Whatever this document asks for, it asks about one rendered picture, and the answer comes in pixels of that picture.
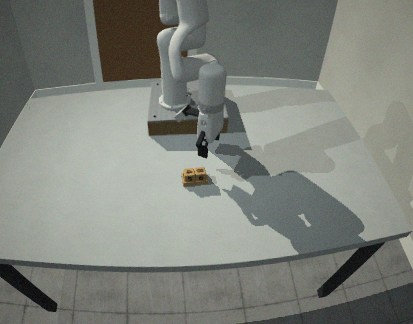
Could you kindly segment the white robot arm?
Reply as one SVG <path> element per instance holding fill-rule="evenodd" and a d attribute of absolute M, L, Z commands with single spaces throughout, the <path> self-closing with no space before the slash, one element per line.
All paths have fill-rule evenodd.
<path fill-rule="evenodd" d="M 186 83 L 198 80 L 199 74 L 198 108 L 203 114 L 221 112 L 225 101 L 226 69 L 210 53 L 189 57 L 181 55 L 182 51 L 205 44 L 206 23 L 209 21 L 207 1 L 159 0 L 159 10 L 163 24 L 179 24 L 157 35 L 162 79 L 160 106 L 169 110 L 183 108 L 175 116 L 178 122 L 188 115 L 199 117 L 199 110 L 189 105 L 191 97 L 187 94 Z"/>

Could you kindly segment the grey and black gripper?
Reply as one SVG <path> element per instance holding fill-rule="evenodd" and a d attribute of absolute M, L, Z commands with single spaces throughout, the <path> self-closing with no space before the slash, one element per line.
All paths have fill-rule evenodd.
<path fill-rule="evenodd" d="M 212 143 L 214 140 L 219 140 L 220 131 L 223 128 L 224 120 L 224 109 L 215 114 L 203 114 L 198 108 L 199 118 L 198 118 L 198 128 L 197 128 L 197 143 L 198 156 L 203 158 L 208 157 L 208 143 Z M 220 114 L 221 113 L 221 114 Z M 219 114 L 219 115 L 218 115 Z M 200 136 L 199 136 L 200 135 Z M 204 139 L 204 137 L 206 139 Z M 202 145 L 202 142 L 205 141 L 205 146 Z"/>

